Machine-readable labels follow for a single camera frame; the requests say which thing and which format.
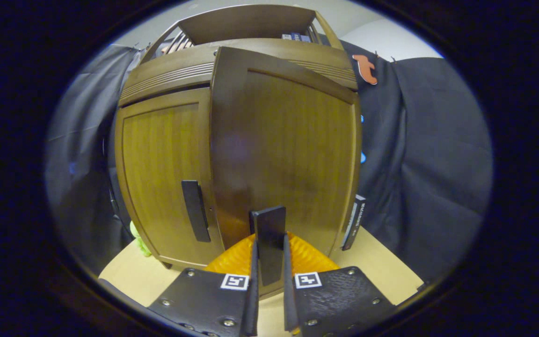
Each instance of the black door handle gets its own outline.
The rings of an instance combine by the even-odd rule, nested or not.
[[[211,242],[207,231],[207,216],[203,204],[203,193],[198,181],[182,181],[182,195],[189,214],[190,226],[199,242]]]

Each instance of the wooden cabinet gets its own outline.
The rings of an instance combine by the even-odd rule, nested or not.
[[[276,205],[286,206],[287,230],[328,256],[340,249],[361,156],[357,94],[297,62],[233,47],[312,45],[263,40],[182,49],[141,64],[126,83],[118,179],[141,237],[163,262],[205,266],[250,234],[249,211]],[[304,56],[302,47],[295,58],[343,62],[338,49],[316,47],[330,52]],[[195,235],[182,181],[199,183],[207,242]]]

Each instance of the ceiling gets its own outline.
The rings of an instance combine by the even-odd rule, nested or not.
[[[120,36],[114,43],[145,47],[153,43],[174,22],[228,6],[245,4],[277,4],[315,9],[326,19],[337,36],[342,37],[366,23],[383,19],[382,15],[348,0],[191,0],[162,11]]]

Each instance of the black fabric backdrop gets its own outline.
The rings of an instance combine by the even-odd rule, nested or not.
[[[362,226],[430,282],[463,256],[485,213],[492,185],[486,123],[445,60],[389,62],[342,44],[349,55],[368,56],[378,79],[365,83],[351,58],[364,116]],[[132,240],[109,135],[119,92],[142,54],[110,45],[85,66],[47,137],[45,179],[58,232],[94,275]]]

